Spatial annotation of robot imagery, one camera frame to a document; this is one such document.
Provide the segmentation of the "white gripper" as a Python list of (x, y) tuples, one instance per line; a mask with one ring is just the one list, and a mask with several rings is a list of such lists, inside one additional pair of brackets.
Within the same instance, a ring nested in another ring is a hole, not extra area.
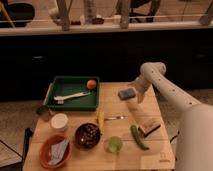
[(151, 83), (145, 78), (137, 77), (134, 81), (130, 83), (130, 86), (133, 86), (137, 91), (137, 102), (142, 103), (145, 97), (145, 92), (151, 86)]

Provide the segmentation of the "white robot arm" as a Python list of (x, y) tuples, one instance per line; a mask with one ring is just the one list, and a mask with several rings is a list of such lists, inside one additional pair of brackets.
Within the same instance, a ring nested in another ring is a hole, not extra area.
[(165, 76), (162, 62), (146, 62), (140, 75), (131, 82), (143, 101), (151, 85), (181, 114), (176, 144), (175, 171), (213, 171), (213, 105), (186, 93)]

